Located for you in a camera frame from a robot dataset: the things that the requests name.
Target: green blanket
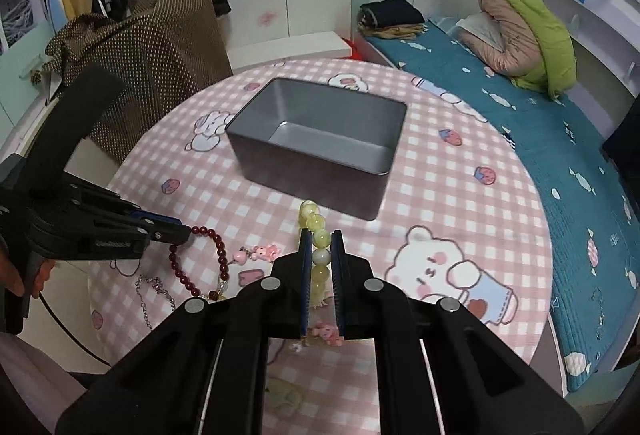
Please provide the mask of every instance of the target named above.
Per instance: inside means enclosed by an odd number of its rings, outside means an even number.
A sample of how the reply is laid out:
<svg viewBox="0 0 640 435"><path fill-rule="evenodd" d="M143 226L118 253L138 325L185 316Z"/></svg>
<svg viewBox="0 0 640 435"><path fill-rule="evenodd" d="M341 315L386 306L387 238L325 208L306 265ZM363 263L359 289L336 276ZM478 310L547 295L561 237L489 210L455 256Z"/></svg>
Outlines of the green blanket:
<svg viewBox="0 0 640 435"><path fill-rule="evenodd" d="M507 0L527 22L538 40L543 62L527 75L513 78L514 85L548 91L556 99L576 82L574 44L564 24L542 0Z"/></svg>

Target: brown polka dot cloth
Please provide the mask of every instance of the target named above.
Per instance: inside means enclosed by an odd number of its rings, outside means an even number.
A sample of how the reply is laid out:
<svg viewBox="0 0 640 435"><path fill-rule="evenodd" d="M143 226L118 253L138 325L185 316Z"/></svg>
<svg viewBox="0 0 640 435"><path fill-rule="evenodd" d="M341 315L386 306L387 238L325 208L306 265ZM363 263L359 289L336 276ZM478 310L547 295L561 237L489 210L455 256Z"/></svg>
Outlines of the brown polka dot cloth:
<svg viewBox="0 0 640 435"><path fill-rule="evenodd" d="M127 89L90 134L119 163L172 108L232 75L211 0L129 0L129 7L122 22L83 14L45 49L53 59L44 70L57 72L63 86L89 63L124 81Z"/></svg>

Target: bed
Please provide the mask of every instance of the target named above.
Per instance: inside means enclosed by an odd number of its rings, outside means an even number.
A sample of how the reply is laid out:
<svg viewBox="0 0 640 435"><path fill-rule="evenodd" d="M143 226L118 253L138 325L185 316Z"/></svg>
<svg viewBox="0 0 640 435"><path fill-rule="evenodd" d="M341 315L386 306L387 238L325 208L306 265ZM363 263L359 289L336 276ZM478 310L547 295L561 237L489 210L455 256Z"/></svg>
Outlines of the bed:
<svg viewBox="0 0 640 435"><path fill-rule="evenodd" d="M460 97L508 141L538 187L554 255L550 315L568 391L593 375L632 307L640 228L603 138L567 96L520 89L430 22L415 41L367 41L419 88Z"/></svg>

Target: human hand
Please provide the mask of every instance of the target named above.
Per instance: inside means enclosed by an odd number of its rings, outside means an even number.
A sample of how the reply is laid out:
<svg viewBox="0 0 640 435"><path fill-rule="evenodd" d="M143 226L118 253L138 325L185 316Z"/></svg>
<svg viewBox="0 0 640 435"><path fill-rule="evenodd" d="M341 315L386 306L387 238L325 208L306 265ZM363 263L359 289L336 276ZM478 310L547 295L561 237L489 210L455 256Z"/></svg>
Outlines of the human hand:
<svg viewBox="0 0 640 435"><path fill-rule="evenodd" d="M50 278L51 269L53 269L54 265L55 261L48 258L42 263L33 282L33 288L31 289L32 297L37 298L40 296L44 288L44 283ZM18 273L18 270L2 249L0 249L0 284L4 285L16 296L24 295L24 284L20 278L20 273Z"/></svg>

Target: silver chain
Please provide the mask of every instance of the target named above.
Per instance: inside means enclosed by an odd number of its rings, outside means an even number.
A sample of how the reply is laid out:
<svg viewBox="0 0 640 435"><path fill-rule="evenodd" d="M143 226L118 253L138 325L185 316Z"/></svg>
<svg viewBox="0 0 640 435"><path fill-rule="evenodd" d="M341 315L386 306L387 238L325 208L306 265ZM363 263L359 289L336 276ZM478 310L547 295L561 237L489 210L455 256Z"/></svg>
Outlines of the silver chain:
<svg viewBox="0 0 640 435"><path fill-rule="evenodd" d="M140 298L140 306L142 307L142 314L145 317L146 326L149 327L149 330L153 330L154 328L151 326L151 323L149 322L149 314L146 310L146 303L142 298L142 293L140 292L140 287L142 286L143 281L145 283L151 284L151 288L154 291L156 291L156 294L158 295L162 294L165 297L165 299L171 304L172 312L175 311L175 300L171 297L171 295L169 294L169 291L162 288L162 281L160 280L160 278L158 277L149 278L145 274L139 275L138 279L136 280L136 294Z"/></svg>

